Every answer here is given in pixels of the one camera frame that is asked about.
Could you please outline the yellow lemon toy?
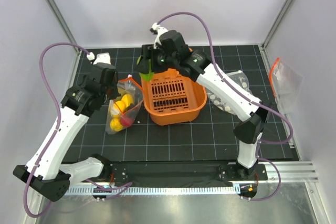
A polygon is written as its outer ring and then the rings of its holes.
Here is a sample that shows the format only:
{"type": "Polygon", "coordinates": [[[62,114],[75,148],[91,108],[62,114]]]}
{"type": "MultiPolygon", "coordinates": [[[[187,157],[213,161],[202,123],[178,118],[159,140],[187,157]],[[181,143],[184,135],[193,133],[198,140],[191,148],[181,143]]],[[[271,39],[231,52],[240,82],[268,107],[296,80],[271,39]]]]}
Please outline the yellow lemon toy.
{"type": "Polygon", "coordinates": [[[125,108],[127,109],[128,107],[130,107],[132,104],[134,104],[134,98],[131,94],[127,93],[124,94],[121,98],[121,101],[124,102],[125,104],[125,108]]]}

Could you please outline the green fruit toy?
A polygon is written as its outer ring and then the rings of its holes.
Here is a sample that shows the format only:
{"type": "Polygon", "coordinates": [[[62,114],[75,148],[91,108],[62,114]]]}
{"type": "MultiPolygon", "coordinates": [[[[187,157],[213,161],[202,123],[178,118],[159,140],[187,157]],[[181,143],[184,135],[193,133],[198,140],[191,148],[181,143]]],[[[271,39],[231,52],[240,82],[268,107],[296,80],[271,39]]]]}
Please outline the green fruit toy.
{"type": "Polygon", "coordinates": [[[137,59],[135,69],[144,81],[149,82],[152,80],[154,72],[152,71],[151,59],[146,59],[145,57],[140,56],[137,59]]]}

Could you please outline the single clear zip bag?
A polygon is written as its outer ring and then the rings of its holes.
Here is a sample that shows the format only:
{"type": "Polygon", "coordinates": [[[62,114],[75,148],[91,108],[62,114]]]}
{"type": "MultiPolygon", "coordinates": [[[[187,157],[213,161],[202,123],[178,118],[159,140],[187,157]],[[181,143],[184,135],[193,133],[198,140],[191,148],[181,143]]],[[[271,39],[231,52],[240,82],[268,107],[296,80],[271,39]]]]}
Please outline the single clear zip bag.
{"type": "Polygon", "coordinates": [[[107,112],[106,132],[114,135],[134,124],[143,103],[143,89],[132,75],[119,80],[116,99],[110,100],[107,112]]]}

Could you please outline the red apple toy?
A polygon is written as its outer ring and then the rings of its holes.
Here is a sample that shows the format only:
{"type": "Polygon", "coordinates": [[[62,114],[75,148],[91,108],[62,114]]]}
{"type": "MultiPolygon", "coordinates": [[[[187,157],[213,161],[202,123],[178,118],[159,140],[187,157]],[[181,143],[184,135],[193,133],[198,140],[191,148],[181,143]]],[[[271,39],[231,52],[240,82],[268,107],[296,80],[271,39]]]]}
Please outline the red apple toy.
{"type": "Polygon", "coordinates": [[[133,124],[134,119],[126,115],[123,115],[123,116],[120,116],[119,122],[123,127],[130,127],[133,124]]]}

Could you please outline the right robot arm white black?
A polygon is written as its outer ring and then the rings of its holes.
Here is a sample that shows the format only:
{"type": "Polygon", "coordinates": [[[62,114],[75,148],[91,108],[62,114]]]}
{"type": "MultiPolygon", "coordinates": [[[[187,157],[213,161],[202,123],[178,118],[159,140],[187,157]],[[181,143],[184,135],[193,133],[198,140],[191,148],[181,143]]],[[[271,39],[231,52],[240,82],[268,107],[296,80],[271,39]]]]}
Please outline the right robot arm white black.
{"type": "Polygon", "coordinates": [[[235,172],[243,180],[250,179],[258,163],[257,141],[269,118],[269,112],[262,108],[263,102],[228,77],[204,51],[191,49],[178,31],[161,26],[150,31],[155,35],[154,43],[142,45],[136,72],[143,81],[151,81],[155,74],[174,69],[223,99],[240,119],[234,128],[239,140],[235,172]]]}

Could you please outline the yellow mango toy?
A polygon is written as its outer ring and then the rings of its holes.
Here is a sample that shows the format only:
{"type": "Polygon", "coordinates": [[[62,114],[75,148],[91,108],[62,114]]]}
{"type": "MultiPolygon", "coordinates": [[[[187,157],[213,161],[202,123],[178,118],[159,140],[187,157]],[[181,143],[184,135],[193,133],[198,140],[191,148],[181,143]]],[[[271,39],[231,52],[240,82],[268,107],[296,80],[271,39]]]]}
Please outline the yellow mango toy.
{"type": "Polygon", "coordinates": [[[110,109],[110,114],[113,118],[119,118],[125,112],[125,104],[123,101],[119,100],[113,103],[110,109]]]}

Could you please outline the orange plastic basket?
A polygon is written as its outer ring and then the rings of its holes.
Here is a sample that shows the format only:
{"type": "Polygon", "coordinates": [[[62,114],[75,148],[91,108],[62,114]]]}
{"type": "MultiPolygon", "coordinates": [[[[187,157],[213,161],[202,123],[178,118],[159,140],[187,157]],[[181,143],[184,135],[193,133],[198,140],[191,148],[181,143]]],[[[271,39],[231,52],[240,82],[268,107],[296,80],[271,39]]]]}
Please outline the orange plastic basket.
{"type": "Polygon", "coordinates": [[[193,121],[207,101],[205,88],[175,69],[141,80],[141,86],[145,109],[161,126],[193,121]]]}

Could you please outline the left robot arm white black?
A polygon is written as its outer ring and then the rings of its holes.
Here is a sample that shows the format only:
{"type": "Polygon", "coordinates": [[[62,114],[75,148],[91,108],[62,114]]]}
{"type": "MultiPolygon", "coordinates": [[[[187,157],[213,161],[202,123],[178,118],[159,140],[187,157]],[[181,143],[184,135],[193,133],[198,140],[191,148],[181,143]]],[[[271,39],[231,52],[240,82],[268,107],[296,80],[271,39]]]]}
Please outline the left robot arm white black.
{"type": "Polygon", "coordinates": [[[100,154],[84,161],[62,163],[73,140],[95,111],[119,96],[115,66],[97,63],[80,85],[66,91],[61,101],[60,118],[55,120],[42,145],[26,165],[13,174],[52,202],[63,197],[70,186],[89,178],[106,182],[111,177],[111,162],[100,154]]]}

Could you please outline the yellow pear toy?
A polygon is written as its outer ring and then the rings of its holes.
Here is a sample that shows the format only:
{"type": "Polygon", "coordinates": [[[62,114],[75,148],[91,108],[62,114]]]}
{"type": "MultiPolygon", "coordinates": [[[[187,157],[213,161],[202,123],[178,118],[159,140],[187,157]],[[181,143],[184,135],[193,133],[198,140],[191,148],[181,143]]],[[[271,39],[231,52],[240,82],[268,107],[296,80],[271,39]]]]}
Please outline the yellow pear toy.
{"type": "Polygon", "coordinates": [[[123,125],[120,123],[119,118],[113,118],[110,121],[110,129],[113,132],[119,132],[123,129],[123,125]]]}

